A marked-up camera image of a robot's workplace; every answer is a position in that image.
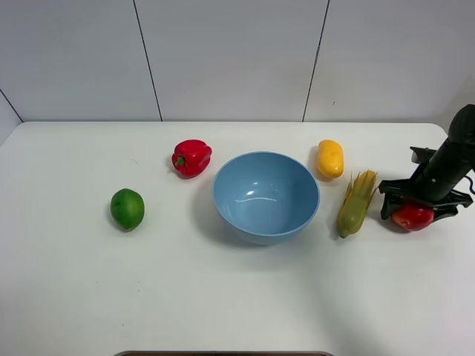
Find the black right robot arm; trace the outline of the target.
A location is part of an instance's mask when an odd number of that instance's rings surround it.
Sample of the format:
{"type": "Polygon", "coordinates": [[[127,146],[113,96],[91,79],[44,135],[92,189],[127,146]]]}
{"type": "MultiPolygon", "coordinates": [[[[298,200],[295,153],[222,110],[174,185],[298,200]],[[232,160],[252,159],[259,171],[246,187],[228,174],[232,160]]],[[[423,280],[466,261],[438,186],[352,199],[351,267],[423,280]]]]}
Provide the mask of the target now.
{"type": "Polygon", "coordinates": [[[460,109],[439,149],[410,148],[418,166],[407,179],[383,180],[379,192],[384,195],[381,218],[387,220],[405,202],[417,202],[432,208],[436,222],[458,214],[459,205],[473,203],[471,195],[454,187],[474,169],[474,105],[460,109]]]}

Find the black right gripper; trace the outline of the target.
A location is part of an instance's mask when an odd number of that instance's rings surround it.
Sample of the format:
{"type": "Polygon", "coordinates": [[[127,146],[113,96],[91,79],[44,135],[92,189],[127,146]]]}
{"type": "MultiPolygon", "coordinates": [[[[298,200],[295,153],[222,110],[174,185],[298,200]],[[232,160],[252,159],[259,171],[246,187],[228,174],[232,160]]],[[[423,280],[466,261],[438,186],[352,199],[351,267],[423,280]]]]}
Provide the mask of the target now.
{"type": "Polygon", "coordinates": [[[453,187],[454,184],[450,182],[436,181],[435,179],[383,180],[379,184],[379,191],[384,195],[381,218],[389,219],[407,202],[435,208],[433,222],[454,217],[458,214],[457,205],[467,208],[474,201],[469,194],[457,191],[453,187]]]}

